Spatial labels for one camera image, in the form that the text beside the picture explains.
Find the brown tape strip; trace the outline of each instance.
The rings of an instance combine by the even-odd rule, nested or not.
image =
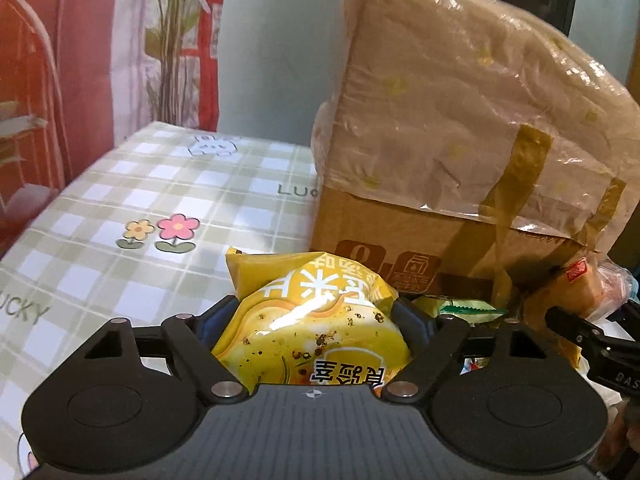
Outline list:
[[[494,281],[494,298],[498,298],[501,304],[506,302],[504,298],[511,293],[511,280],[501,264],[501,247],[511,223],[535,189],[552,141],[549,134],[528,124],[520,126],[502,176],[478,207],[482,216],[495,219],[495,226],[484,222],[465,222],[442,257],[444,266],[448,267],[448,262],[455,262],[455,273],[465,275],[495,243],[499,268]]]
[[[564,266],[580,250],[593,251],[598,241],[598,235],[604,230],[618,209],[618,204],[625,190],[626,182],[613,177],[607,190],[598,204],[598,208],[571,240],[564,240],[546,259],[549,267]]]

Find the flower illustration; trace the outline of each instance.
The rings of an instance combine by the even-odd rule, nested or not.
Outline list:
[[[149,234],[156,230],[149,220],[133,220],[124,226],[124,234],[116,245],[121,249],[139,249],[144,246],[144,241]]]
[[[139,242],[146,240],[149,234],[155,230],[149,220],[129,222],[124,228],[126,232],[122,235],[123,238],[135,238]]]
[[[196,248],[191,242],[177,243],[178,240],[191,240],[194,231],[200,227],[200,220],[197,218],[187,218],[182,214],[172,215],[158,222],[160,237],[162,240],[171,242],[156,242],[156,249],[165,253],[188,253]]]
[[[176,214],[171,218],[165,218],[158,222],[160,237],[162,240],[180,238],[180,240],[191,240],[194,230],[200,227],[200,220],[197,218],[186,218],[184,215]]]

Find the pink flower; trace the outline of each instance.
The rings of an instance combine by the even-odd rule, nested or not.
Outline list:
[[[185,218],[181,214],[172,215],[171,218],[164,218],[158,222],[162,240],[170,240],[171,238],[191,240],[194,237],[193,231],[198,227],[200,227],[200,220]]]

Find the cartoon drawing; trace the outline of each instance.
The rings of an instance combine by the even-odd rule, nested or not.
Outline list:
[[[213,135],[196,135],[196,142],[189,147],[191,155],[217,155],[229,156],[238,151],[234,143],[228,139],[215,137]]]
[[[127,223],[124,227],[126,231],[120,240],[116,240],[116,245],[121,249],[139,249],[143,247],[144,241],[156,230],[149,220],[137,220]]]
[[[33,455],[31,445],[28,443],[24,433],[18,439],[18,466],[22,476],[27,476],[39,466],[38,460]]]
[[[177,243],[178,240],[191,240],[194,231],[200,227],[200,220],[197,218],[187,218],[182,214],[172,215],[171,218],[164,218],[158,222],[160,237],[169,242],[156,242],[156,249],[165,253],[189,253],[196,248],[192,242]]]

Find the silver screw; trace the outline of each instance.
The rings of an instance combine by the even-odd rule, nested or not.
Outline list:
[[[211,387],[211,393],[225,399],[237,397],[242,393],[242,384],[233,381],[220,381]]]
[[[408,381],[396,381],[386,387],[386,390],[396,397],[413,397],[418,394],[420,389],[413,383]]]

